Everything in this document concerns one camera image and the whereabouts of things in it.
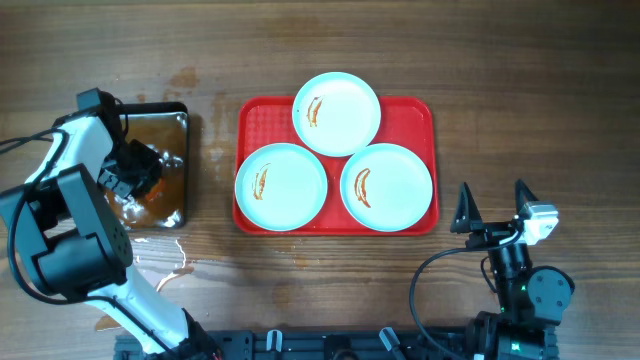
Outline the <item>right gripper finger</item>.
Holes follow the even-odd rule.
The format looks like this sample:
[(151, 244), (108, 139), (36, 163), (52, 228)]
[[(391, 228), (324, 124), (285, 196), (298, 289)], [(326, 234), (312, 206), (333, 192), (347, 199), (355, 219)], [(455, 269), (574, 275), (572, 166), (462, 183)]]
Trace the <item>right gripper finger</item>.
[(450, 232), (463, 234), (481, 231), (483, 220), (466, 182), (460, 186), (458, 206), (456, 208)]
[(516, 214), (522, 219), (530, 219), (535, 207), (539, 204), (538, 198), (522, 179), (515, 182), (514, 191)]

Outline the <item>orange green sponge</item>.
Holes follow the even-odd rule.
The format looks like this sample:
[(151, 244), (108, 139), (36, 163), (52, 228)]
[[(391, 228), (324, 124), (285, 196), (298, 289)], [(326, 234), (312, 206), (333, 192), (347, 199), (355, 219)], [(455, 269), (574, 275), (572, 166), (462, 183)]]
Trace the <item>orange green sponge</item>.
[(160, 178), (155, 185), (151, 187), (148, 193), (144, 195), (144, 200), (147, 203), (153, 202), (156, 198), (163, 194), (165, 188), (165, 181)]

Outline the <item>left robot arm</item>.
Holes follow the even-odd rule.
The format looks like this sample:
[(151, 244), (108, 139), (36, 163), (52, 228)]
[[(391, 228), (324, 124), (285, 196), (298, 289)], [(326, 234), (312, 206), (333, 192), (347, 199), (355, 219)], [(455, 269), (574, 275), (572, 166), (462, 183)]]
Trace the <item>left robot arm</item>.
[(129, 139), (133, 116), (181, 116), (180, 102), (125, 104), (98, 88), (78, 94), (76, 112), (31, 136), (4, 140), (3, 153), (52, 144), (38, 169), (1, 194), (9, 269), (29, 297), (93, 306), (125, 328), (146, 359), (218, 359), (213, 338), (163, 297), (133, 264), (131, 241), (103, 190), (121, 198), (159, 183), (159, 154)]

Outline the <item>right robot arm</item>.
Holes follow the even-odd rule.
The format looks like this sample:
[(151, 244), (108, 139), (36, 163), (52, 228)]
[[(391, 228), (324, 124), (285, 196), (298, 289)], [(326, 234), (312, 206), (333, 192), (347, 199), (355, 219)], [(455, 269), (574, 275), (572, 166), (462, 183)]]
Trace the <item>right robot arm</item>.
[(482, 311), (465, 331), (468, 359), (557, 359), (555, 328), (575, 291), (574, 281), (552, 266), (532, 264), (529, 249), (559, 223), (555, 205), (538, 200), (522, 180), (515, 183), (516, 214), (485, 222), (469, 186), (460, 187), (450, 231), (467, 234), (465, 248), (486, 253), (500, 311)]

